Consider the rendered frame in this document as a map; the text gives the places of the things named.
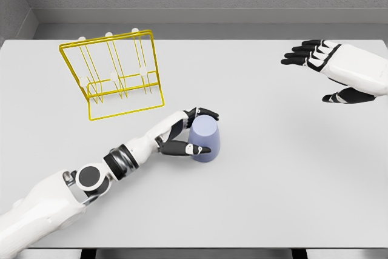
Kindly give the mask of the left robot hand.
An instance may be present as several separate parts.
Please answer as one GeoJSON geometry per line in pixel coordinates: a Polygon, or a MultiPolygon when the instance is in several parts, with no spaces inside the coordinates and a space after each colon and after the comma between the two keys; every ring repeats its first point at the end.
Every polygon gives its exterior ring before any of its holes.
{"type": "Polygon", "coordinates": [[[194,120],[202,115],[208,115],[215,121],[219,120],[217,113],[202,107],[194,107],[191,110],[182,110],[171,114],[150,129],[147,135],[156,142],[157,151],[163,155],[190,156],[210,153],[209,147],[174,140],[183,130],[191,128],[194,120]]]}

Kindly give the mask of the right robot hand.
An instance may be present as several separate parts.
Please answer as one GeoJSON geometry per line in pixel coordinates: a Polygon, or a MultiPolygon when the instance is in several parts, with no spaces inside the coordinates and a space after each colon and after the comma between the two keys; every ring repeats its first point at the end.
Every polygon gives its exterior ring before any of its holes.
{"type": "Polygon", "coordinates": [[[359,104],[388,96],[388,59],[350,44],[303,41],[284,55],[281,64],[308,67],[345,86],[323,96],[325,103],[359,104]]]}

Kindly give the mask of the lavender blue cup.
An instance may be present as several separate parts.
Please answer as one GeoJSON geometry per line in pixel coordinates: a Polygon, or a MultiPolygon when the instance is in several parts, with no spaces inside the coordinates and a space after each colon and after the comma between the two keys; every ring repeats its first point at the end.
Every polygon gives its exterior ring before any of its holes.
{"type": "Polygon", "coordinates": [[[209,115],[201,115],[194,119],[189,131],[189,142],[202,148],[210,148],[210,153],[202,151],[198,155],[192,155],[194,160],[207,163],[214,160],[220,151],[220,136],[218,124],[209,115]]]}

